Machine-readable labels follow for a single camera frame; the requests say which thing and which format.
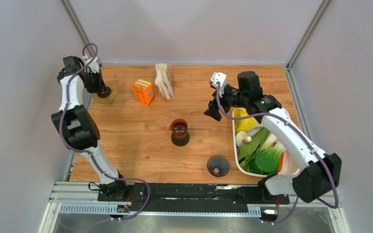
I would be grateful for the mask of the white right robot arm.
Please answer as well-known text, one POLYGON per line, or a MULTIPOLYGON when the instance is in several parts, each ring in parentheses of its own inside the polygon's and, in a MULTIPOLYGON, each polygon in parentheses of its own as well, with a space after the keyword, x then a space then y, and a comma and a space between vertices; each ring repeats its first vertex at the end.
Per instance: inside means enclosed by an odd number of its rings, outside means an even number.
POLYGON ((277 137, 300 171, 298 174, 264 178, 258 189, 258 198, 270 203, 277 195, 294 195, 306 203, 318 200, 330 208, 338 208, 341 158, 336 153, 328 154, 313 143, 292 122, 274 96, 263 94, 259 77, 254 71, 239 73, 237 81, 238 88, 234 88, 228 84, 226 74, 213 73, 209 84, 215 89, 214 99, 204 114, 217 121, 222 116, 235 120, 228 115, 230 108, 244 108, 249 117, 277 137))

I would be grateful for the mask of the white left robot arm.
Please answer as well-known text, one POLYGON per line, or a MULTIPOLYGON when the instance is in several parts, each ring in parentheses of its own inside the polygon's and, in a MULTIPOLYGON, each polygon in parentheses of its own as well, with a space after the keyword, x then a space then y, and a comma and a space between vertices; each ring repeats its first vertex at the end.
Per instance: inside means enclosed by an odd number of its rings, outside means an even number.
POLYGON ((98 200, 124 201, 129 187, 103 151, 100 131, 83 103, 85 90, 102 98, 113 97, 114 91, 102 79, 97 56, 69 56, 63 58, 63 62, 64 68, 57 76, 62 101, 51 120, 66 147, 81 154, 96 171, 100 179, 96 188, 98 200))

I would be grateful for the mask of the stack of paper coffee filters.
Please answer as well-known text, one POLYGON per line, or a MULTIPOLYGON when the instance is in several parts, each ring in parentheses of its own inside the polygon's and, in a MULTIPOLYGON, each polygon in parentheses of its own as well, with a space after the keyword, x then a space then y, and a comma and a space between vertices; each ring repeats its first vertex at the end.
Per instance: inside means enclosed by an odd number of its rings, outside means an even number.
POLYGON ((162 97, 167 100, 173 98, 173 87, 171 85, 170 73, 168 64, 158 63, 155 64, 156 78, 155 85, 158 87, 162 97))

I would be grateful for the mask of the blue ribbed coffee dripper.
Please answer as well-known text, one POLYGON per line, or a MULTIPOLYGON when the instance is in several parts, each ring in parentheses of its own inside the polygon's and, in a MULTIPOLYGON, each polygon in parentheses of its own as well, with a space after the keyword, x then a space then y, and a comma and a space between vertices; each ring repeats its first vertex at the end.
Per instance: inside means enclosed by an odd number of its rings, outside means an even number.
POLYGON ((230 171, 230 163, 226 157, 222 155, 213 155, 206 164, 208 172, 214 177, 224 177, 230 171))

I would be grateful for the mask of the brown glass carafe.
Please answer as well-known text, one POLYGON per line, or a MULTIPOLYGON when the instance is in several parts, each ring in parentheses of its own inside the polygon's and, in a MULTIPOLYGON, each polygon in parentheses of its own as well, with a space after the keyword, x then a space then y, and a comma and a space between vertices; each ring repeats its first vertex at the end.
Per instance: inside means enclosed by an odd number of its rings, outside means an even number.
POLYGON ((185 146, 189 140, 188 124, 183 119, 175 119, 169 126, 171 131, 171 141, 174 145, 182 147, 185 146))

